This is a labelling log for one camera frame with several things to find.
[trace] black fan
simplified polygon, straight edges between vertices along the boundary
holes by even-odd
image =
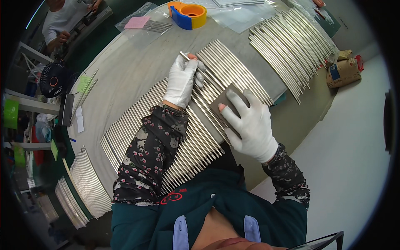
[[[62,92],[67,92],[74,82],[73,72],[66,68],[63,60],[47,65],[40,76],[39,87],[42,94],[47,97],[56,97]]]

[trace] white paper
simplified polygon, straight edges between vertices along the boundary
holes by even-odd
[[[82,106],[79,106],[76,109],[76,123],[78,124],[78,133],[84,131],[83,127],[83,115],[82,115]]]

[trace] factory floor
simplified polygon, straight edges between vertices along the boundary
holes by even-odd
[[[80,46],[79,51],[67,62],[75,72],[84,70],[96,55],[116,36],[119,31],[114,25],[133,13],[146,1],[131,0],[106,0],[113,10],[113,15],[96,28]],[[165,0],[153,1],[157,5]],[[304,140],[307,134],[314,128],[318,121],[322,120],[337,90],[330,89],[326,85],[326,69],[320,69],[310,82],[310,90],[304,91],[300,97],[301,105],[298,105],[289,91],[286,92],[286,100],[270,108],[272,119],[272,131],[276,140],[286,146],[290,155]],[[267,178],[261,165],[254,159],[233,150],[236,162],[245,169],[245,180],[248,190],[253,189]],[[64,230],[72,242],[90,244],[95,242],[99,247],[110,246],[112,212],[106,213],[100,219],[91,219],[86,227],[75,230],[70,227]]]

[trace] pink sticky note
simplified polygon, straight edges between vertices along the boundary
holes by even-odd
[[[141,29],[150,19],[149,16],[132,17],[125,25],[124,29]]]

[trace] black floral arm sleeve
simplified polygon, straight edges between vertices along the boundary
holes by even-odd
[[[162,174],[185,139],[188,115],[183,111],[155,106],[142,118],[142,127],[130,143],[114,182],[113,203],[152,205],[160,196]]]
[[[283,144],[278,143],[276,154],[268,163],[262,164],[262,168],[271,177],[278,200],[292,196],[308,208],[310,189],[306,184],[303,172],[299,170],[294,160],[288,156]]]

